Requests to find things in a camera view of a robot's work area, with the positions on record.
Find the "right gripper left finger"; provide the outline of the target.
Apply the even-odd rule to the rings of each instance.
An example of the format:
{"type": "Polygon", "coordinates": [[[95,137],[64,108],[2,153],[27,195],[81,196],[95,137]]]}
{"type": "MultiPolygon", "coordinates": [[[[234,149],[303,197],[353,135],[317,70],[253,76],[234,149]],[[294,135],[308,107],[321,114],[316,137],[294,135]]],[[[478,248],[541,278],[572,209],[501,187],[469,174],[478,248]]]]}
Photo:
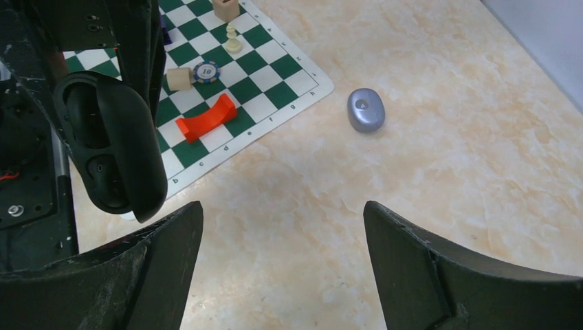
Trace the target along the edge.
{"type": "Polygon", "coordinates": [[[3,273],[1,328],[180,328],[203,225],[194,201],[88,252],[3,273]]]}

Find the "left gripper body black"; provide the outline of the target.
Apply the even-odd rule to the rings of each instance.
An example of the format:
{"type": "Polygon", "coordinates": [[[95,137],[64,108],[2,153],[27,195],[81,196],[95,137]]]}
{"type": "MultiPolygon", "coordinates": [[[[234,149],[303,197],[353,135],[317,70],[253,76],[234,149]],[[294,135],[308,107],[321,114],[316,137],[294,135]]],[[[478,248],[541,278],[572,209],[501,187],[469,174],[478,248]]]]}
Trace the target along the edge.
{"type": "Polygon", "coordinates": [[[69,70],[65,51],[114,48],[124,83],[157,115],[166,53],[157,0],[2,1],[1,62],[58,136],[56,84],[69,70]]]}

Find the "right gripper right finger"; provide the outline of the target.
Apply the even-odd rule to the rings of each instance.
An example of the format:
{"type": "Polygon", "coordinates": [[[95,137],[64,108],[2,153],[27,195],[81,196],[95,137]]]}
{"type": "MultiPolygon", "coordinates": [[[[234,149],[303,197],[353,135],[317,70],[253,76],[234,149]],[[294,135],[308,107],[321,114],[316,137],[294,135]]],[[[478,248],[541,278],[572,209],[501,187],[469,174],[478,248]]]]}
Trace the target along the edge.
{"type": "Polygon", "coordinates": [[[581,329],[582,279],[507,263],[376,201],[363,212],[389,329],[581,329]]]}

